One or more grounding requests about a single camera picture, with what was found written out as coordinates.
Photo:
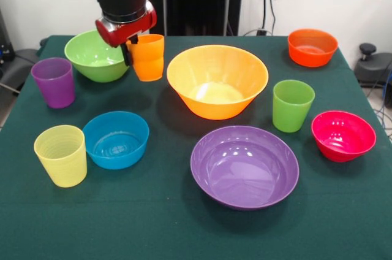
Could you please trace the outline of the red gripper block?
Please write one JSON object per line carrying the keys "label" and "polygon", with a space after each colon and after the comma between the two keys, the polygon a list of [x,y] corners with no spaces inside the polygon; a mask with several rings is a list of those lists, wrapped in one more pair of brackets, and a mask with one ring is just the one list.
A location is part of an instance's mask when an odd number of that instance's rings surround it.
{"label": "red gripper block", "polygon": [[149,0],[146,1],[145,9],[146,12],[140,18],[130,23],[112,23],[104,17],[95,21],[96,29],[106,44],[111,47],[122,44],[122,55],[126,66],[133,65],[132,54],[126,42],[130,39],[131,44],[138,44],[137,35],[156,25],[156,11]]}

